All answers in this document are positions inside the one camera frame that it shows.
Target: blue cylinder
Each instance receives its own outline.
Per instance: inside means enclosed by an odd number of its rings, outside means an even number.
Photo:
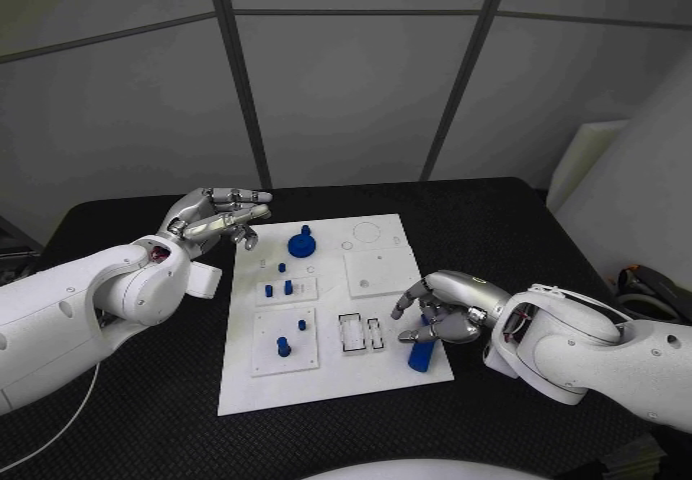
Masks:
[[[310,236],[310,227],[303,225],[299,235],[289,240],[289,253],[297,258],[306,258],[315,253],[317,243]]]
[[[289,340],[286,339],[286,337],[279,337],[277,345],[279,345],[279,356],[287,357],[292,354],[292,346],[289,345]]]

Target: black tablecloth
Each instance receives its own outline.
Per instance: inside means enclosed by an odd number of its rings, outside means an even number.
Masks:
[[[155,233],[176,199],[77,206],[41,269]],[[271,208],[268,222],[398,213],[423,274],[452,269],[509,292],[545,283],[610,300],[563,228],[516,179],[280,189]],[[649,429],[599,393],[567,406],[485,367],[485,341],[446,345],[453,382],[218,417],[234,256],[227,240],[199,259],[224,269],[215,299],[186,297],[168,322],[103,362],[80,419],[10,476],[294,479],[411,457],[466,459],[554,475]],[[2,465],[62,428],[91,378],[93,371],[0,417]]]

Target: hole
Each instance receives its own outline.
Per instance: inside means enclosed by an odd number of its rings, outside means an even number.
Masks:
[[[61,302],[58,304],[58,307],[61,309],[61,312],[65,314],[68,318],[72,318],[74,312],[72,312],[72,305],[68,302]]]
[[[668,336],[668,344],[674,347],[674,348],[681,348],[682,347],[682,343],[681,341],[678,340],[678,337],[675,335],[669,335]]]

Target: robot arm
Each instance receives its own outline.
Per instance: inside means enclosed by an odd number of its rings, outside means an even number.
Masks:
[[[264,192],[198,189],[173,205],[159,233],[0,288],[0,414],[62,387],[123,342],[178,309],[185,294],[212,298],[221,270],[192,262],[267,218]],[[97,309],[114,318],[97,317]]]
[[[692,433],[692,328],[651,320],[617,325],[573,296],[542,285],[511,296],[459,272],[428,275],[405,292],[392,318],[414,299],[431,321],[407,330],[403,342],[473,341],[492,329],[486,365],[554,400],[576,405],[589,389],[616,400],[639,417]]]

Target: wire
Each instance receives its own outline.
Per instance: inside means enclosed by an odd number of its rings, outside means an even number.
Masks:
[[[565,290],[563,288],[558,288],[558,287],[548,287],[548,285],[541,285],[539,283],[535,283],[531,287],[529,290],[532,289],[537,289],[537,291],[548,291],[548,292],[560,292],[565,295],[570,295],[573,296],[574,298],[578,298],[583,302],[587,302],[590,303],[591,305],[596,305],[601,308],[606,308],[607,310],[610,310],[613,313],[616,313],[617,315],[620,315],[620,317],[623,317],[629,322],[633,322],[635,320],[632,319],[632,317],[629,317],[623,312],[620,312],[619,310],[616,310],[610,305],[606,305],[603,302],[600,302],[599,300],[593,299],[591,297],[587,297],[586,295],[583,295],[581,293],[577,293],[577,292],[573,292],[570,290]]]
[[[52,443],[58,440],[58,438],[61,438],[61,435],[65,433],[65,431],[68,430],[74,421],[77,420],[77,417],[80,416],[80,413],[82,413],[84,406],[87,405],[87,401],[90,400],[91,392],[94,390],[94,385],[97,384],[98,367],[100,366],[101,366],[101,363],[97,363],[97,368],[94,370],[94,378],[91,379],[90,389],[87,390],[87,395],[84,396],[82,404],[80,405],[80,408],[77,409],[77,412],[72,415],[72,418],[70,419],[68,424],[62,427],[62,430],[58,432],[55,437],[48,441],[48,443],[33,453],[31,453],[25,458],[22,458],[15,463],[10,463],[6,467],[3,467],[0,469],[0,473],[5,473],[8,470],[13,469],[18,465],[22,465],[29,459],[32,459],[52,445]]]

